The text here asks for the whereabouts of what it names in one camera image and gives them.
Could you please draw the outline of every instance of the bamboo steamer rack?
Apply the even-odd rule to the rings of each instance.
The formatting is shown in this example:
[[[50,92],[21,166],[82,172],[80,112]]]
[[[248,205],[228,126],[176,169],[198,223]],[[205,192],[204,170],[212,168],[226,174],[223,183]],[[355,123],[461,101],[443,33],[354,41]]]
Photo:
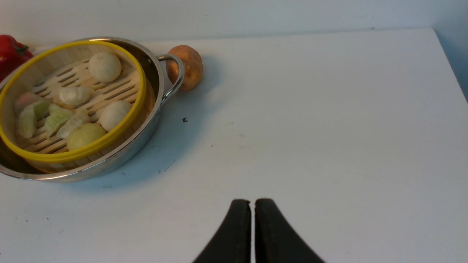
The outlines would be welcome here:
[[[88,62],[99,52],[111,52],[122,63],[120,76],[109,83],[91,77]],[[7,83],[0,95],[0,136],[5,144],[36,168],[48,172],[70,170],[106,155],[125,142],[146,120],[154,105],[153,89],[149,86],[139,62],[125,49],[111,43],[79,41],[46,51],[24,64]],[[64,104],[59,91],[68,87],[88,87],[91,98],[76,107]],[[32,138],[16,131],[17,115],[14,101],[25,92],[33,92],[62,108],[84,110],[91,123],[100,124],[102,110],[110,103],[124,100],[132,109],[124,120],[99,140],[77,150],[68,151],[66,139],[45,134],[45,118],[37,122]]]

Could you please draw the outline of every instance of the pot handle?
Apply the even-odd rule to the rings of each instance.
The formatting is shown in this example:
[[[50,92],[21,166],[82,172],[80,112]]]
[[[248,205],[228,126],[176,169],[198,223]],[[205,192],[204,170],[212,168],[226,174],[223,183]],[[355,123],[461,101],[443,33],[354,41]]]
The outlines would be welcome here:
[[[172,54],[164,54],[164,55],[158,56],[158,60],[159,61],[173,60],[177,63],[177,66],[179,67],[179,75],[177,76],[175,83],[173,84],[172,88],[168,92],[164,93],[164,95],[162,96],[161,105],[163,105],[168,100],[168,98],[174,95],[174,93],[182,85],[183,77],[185,75],[185,70],[183,67],[182,60],[180,60],[178,56],[175,56]]]

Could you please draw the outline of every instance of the pot rim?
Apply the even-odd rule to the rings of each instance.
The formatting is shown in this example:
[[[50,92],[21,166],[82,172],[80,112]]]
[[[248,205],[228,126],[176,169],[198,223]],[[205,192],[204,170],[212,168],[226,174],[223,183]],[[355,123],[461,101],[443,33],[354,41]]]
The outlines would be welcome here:
[[[155,94],[155,103],[154,107],[150,112],[150,115],[146,118],[145,122],[138,128],[138,130],[132,134],[130,138],[128,138],[124,143],[116,147],[114,150],[112,150],[110,153],[106,154],[105,156],[90,162],[86,165],[80,166],[78,168],[74,168],[71,170],[63,171],[63,172],[58,172],[58,173],[53,173],[53,174],[27,174],[27,173],[22,173],[22,172],[17,172],[14,170],[11,170],[7,167],[4,167],[3,165],[0,164],[0,172],[11,176],[15,178],[20,178],[20,179],[25,179],[25,180],[56,180],[64,177],[71,177],[71,176],[78,176],[80,173],[84,173],[92,168],[95,168],[96,166],[100,165],[101,163],[105,162],[106,160],[115,157],[117,153],[120,151],[124,150],[127,146],[129,146],[147,127],[148,124],[153,121],[154,116],[159,112],[161,105],[165,102],[163,100],[163,94],[164,94],[164,73],[162,71],[162,66],[160,64],[160,60],[145,46],[120,37],[90,37],[90,38],[84,38],[84,39],[79,39],[75,41],[120,41],[124,42],[126,44],[130,44],[135,46],[136,48],[142,50],[148,57],[151,63],[154,64],[157,70],[158,78],[159,78],[159,89],[158,89],[158,94]],[[8,77],[6,77],[1,83],[0,83],[0,91],[4,88],[5,84],[10,80],[10,78],[16,73],[18,70],[16,69],[13,71]],[[175,92],[178,89],[176,87],[175,89],[173,88],[170,90],[172,93]]]

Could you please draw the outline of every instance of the potato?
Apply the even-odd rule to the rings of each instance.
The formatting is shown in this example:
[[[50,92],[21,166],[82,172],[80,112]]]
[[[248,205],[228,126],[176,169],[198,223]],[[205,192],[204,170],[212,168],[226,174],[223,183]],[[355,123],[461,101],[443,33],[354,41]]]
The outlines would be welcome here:
[[[200,54],[187,45],[173,47],[169,50],[169,53],[178,56],[183,62],[185,76],[180,90],[190,91],[194,89],[203,78],[203,63]],[[169,79],[174,83],[179,75],[177,63],[172,60],[166,61],[166,69]]]

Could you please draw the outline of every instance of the green vegetable piece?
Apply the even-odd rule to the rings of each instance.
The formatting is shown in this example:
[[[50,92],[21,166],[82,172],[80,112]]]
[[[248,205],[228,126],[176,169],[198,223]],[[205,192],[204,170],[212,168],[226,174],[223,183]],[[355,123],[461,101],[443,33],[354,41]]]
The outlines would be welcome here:
[[[55,133],[74,115],[73,111],[67,109],[55,109],[50,116],[45,119],[45,133],[47,139],[54,136]]]
[[[37,130],[37,117],[33,107],[28,106],[20,113],[17,129],[24,138],[34,135]]]

